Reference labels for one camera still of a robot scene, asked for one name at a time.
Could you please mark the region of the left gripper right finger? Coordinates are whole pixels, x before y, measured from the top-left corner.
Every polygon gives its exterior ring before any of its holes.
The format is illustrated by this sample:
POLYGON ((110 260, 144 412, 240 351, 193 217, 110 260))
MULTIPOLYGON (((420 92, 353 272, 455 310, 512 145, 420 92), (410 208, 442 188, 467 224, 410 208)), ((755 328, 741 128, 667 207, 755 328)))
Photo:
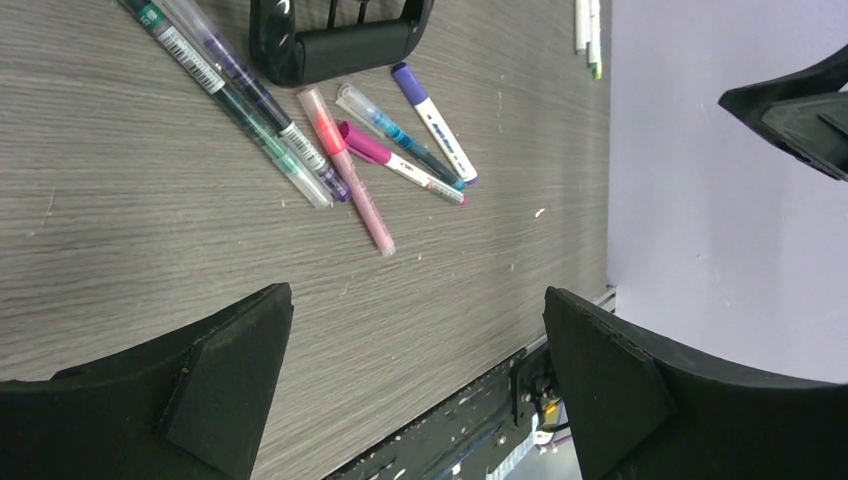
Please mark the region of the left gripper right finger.
POLYGON ((847 388, 734 363, 551 287, 543 313, 585 479, 843 479, 847 388))

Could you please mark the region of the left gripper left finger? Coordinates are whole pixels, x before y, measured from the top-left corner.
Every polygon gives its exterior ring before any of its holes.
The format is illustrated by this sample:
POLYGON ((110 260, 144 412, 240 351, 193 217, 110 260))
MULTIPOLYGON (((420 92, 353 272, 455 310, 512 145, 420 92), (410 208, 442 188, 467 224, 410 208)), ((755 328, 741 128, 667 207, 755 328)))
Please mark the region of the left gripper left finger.
POLYGON ((1 385, 5 479, 247 479, 293 320, 271 284, 42 381, 1 385))

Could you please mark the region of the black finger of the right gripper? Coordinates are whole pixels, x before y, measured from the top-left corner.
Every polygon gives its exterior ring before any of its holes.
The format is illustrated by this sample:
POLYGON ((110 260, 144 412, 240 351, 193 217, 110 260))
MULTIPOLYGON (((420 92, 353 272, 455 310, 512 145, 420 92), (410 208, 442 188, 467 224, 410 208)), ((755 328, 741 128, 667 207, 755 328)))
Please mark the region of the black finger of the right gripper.
POLYGON ((724 92, 718 105, 775 148, 847 180, 847 48, 806 69, 724 92))

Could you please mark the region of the pink marker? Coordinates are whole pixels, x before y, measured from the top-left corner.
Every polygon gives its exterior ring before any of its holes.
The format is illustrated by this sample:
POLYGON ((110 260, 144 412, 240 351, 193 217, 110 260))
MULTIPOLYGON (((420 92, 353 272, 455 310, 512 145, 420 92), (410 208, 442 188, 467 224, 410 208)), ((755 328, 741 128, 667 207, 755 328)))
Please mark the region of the pink marker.
POLYGON ((377 250, 385 257, 395 253, 394 240, 365 183, 357 174, 353 158, 317 87, 302 89, 297 99, 326 153, 351 191, 353 203, 377 250))

